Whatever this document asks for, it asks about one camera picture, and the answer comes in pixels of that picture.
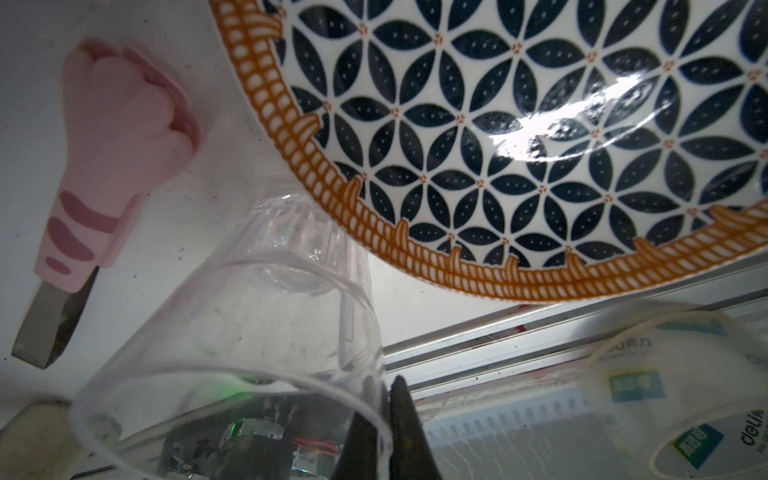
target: tape roll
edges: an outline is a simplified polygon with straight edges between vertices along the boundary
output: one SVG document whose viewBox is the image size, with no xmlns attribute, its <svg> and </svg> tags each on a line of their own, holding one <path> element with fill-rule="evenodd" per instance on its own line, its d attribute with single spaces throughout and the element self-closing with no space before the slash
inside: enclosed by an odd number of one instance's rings
<svg viewBox="0 0 768 480">
<path fill-rule="evenodd" d="M 636 478 L 768 475 L 768 345 L 723 313 L 626 330 L 578 385 Z"/>
</svg>

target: blue and white plate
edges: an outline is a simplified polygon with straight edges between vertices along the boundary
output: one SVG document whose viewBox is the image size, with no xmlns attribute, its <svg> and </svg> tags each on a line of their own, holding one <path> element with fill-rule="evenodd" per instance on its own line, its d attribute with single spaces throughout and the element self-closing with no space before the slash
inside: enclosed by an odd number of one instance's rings
<svg viewBox="0 0 768 480">
<path fill-rule="evenodd" d="M 297 176 L 413 275 L 572 300 L 679 280 L 768 240 L 766 0 L 212 6 Z"/>
</svg>

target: dark pink stripe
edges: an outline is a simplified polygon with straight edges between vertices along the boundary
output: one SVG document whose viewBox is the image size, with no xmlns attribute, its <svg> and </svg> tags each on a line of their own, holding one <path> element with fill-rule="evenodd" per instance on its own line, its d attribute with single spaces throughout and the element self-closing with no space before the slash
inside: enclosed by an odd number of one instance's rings
<svg viewBox="0 0 768 480">
<path fill-rule="evenodd" d="M 61 275 L 69 275 L 72 273 L 72 270 L 70 270 L 68 266 L 64 265 L 62 262 L 56 260 L 53 257 L 46 257 L 45 263 L 51 267 L 51 270 L 55 270 Z"/>
<path fill-rule="evenodd" d="M 58 197 L 61 199 L 61 205 L 67 215 L 83 227 L 104 233 L 113 233 L 118 228 L 119 218 L 94 212 L 72 192 L 63 191 Z"/>
<path fill-rule="evenodd" d="M 72 232 L 69 231 L 66 223 L 58 218 L 51 217 L 48 219 L 48 235 L 51 236 L 51 240 L 53 240 L 56 248 L 73 260 L 88 262 L 95 258 L 94 253 L 80 243 L 80 240 L 75 238 Z"/>
</svg>

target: flower pattern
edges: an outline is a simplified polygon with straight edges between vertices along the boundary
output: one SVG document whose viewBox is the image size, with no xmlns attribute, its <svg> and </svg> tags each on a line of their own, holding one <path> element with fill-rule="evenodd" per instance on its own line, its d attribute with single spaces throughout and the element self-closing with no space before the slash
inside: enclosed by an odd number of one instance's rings
<svg viewBox="0 0 768 480">
<path fill-rule="evenodd" d="M 768 194 L 766 0 L 263 8 L 284 17 L 273 49 L 317 144 L 432 250 L 590 263 Z"/>
</svg>

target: pink handle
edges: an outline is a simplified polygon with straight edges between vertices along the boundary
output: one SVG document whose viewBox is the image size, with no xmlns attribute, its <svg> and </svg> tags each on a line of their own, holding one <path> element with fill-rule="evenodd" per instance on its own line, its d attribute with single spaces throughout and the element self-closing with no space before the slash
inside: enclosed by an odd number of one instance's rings
<svg viewBox="0 0 768 480">
<path fill-rule="evenodd" d="M 68 292 L 80 290 L 97 263 L 114 262 L 142 192 L 180 173 L 201 138 L 178 83 L 137 54 L 139 65 L 114 52 L 89 40 L 64 65 L 68 163 L 35 273 Z"/>
</svg>

